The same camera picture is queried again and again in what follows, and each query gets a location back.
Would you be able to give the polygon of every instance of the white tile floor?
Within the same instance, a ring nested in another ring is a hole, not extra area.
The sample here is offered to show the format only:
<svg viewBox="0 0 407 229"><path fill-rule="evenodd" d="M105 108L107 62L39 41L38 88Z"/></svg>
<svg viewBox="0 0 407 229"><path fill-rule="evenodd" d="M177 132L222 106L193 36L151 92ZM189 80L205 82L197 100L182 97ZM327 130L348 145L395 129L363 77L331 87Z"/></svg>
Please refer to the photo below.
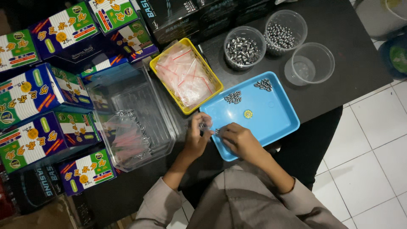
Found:
<svg viewBox="0 0 407 229"><path fill-rule="evenodd" d="M313 193L349 229L407 229L406 111L405 79L344 105ZM167 228L186 228L194 209L183 201Z"/></svg>

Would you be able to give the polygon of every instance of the dark table surface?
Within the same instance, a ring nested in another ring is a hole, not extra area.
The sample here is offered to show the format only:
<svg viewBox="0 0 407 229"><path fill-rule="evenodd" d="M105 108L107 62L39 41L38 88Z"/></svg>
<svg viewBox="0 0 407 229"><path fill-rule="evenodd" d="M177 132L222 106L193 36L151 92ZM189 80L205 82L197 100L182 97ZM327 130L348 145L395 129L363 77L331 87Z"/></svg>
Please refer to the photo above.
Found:
<svg viewBox="0 0 407 229"><path fill-rule="evenodd" d="M266 71L272 71L279 78L300 122L304 123L392 82L349 0L302 0L278 5L274 11L281 9L290 9L303 16L308 26L305 43L321 43L331 50L335 57L335 71L331 78L321 84L302 87L289 83L284 76L284 65L293 51L282 57L270 57L266 54L253 68L245 72L234 72L226 66L223 57L223 42L227 35L225 32L201 43L203 54L225 89ZM247 25L263 32L267 18L252 21ZM151 77L170 114L177 141L168 156L85 191L100 227L136 212L143 196L158 178L165 174L183 148L190 116L183 115L157 77ZM215 145L210 142L203 156L188 169L180 188L189 187L203 178L213 176L236 162L237 160L222 160Z"/></svg>

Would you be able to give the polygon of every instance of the small bag of sinkers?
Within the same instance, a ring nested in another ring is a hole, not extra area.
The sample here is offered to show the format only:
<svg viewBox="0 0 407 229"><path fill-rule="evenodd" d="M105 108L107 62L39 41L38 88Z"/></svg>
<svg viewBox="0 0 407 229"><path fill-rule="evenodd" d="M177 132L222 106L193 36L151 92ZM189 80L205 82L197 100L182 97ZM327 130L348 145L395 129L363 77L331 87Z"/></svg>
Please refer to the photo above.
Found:
<svg viewBox="0 0 407 229"><path fill-rule="evenodd" d="M117 111L105 124L116 130L110 148L117 161L125 163L127 160L150 156L151 140L134 115L133 109Z"/></svg>

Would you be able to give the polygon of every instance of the person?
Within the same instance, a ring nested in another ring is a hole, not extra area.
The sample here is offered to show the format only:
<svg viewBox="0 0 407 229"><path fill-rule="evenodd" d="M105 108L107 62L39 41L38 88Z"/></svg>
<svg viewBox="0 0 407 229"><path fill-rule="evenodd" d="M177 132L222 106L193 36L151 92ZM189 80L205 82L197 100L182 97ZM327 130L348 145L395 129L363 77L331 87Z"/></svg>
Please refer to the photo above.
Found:
<svg viewBox="0 0 407 229"><path fill-rule="evenodd" d="M214 134L207 130L200 135L198 126L205 118L210 117L203 112L193 116L184 149L144 196L130 229L166 228L181 208L181 196L177 192L181 179L189 165L203 154ZM213 179L187 228L346 228L309 187L277 163L249 129L231 123L218 136L243 161Z"/></svg>

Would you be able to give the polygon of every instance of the clear plastic container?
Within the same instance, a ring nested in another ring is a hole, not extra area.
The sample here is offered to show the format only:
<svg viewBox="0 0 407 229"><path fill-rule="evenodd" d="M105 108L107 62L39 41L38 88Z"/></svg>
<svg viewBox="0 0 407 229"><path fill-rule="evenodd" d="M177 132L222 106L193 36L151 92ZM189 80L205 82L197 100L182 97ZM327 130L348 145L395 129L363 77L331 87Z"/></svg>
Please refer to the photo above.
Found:
<svg viewBox="0 0 407 229"><path fill-rule="evenodd" d="M248 65L242 65L238 64L232 61L232 59L229 57L229 55L226 54L227 51L227 43L230 42L232 39L235 39L236 36L238 37L244 37L244 38L250 38L251 40L255 41L257 44L258 48L258 54L259 57L256 62ZM248 68L254 66L258 62L260 62L264 54L266 53L266 40L262 36L259 30L249 27L249 26L240 26L232 29L228 35L226 36L225 42L223 44L223 51L225 53L225 58L227 64L234 70L247 70Z"/></svg>
<svg viewBox="0 0 407 229"><path fill-rule="evenodd" d="M95 106L95 118L103 127L101 131L106 149L114 167L129 172L171 153L175 132L157 91L145 67L119 69L86 85ZM115 130L105 123L119 110L134 109L134 115L150 138L150 154L121 161L112 152Z"/></svg>
<svg viewBox="0 0 407 229"><path fill-rule="evenodd" d="M282 27L290 28L294 37L294 47L292 48L281 48L271 42L268 34L267 27L273 24L279 24ZM280 10L273 13L266 22L266 27L264 29L264 38L267 43L267 52L274 56L281 56L284 53L294 50L302 45L308 33L308 27L302 16L292 10Z"/></svg>
<svg viewBox="0 0 407 229"><path fill-rule="evenodd" d="M335 59L328 48L319 43L305 43L287 61L284 73L288 81L303 86L326 81L334 69Z"/></svg>

